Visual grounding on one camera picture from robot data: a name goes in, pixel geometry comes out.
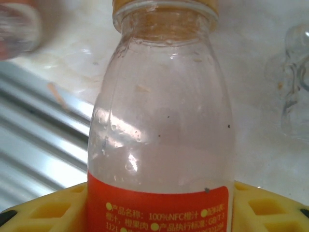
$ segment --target red label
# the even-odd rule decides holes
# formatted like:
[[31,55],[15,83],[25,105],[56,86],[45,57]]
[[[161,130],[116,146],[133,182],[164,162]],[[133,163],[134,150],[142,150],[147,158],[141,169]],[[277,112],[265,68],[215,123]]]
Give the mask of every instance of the red label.
[[228,189],[156,194],[113,187],[88,173],[88,232],[226,232]]

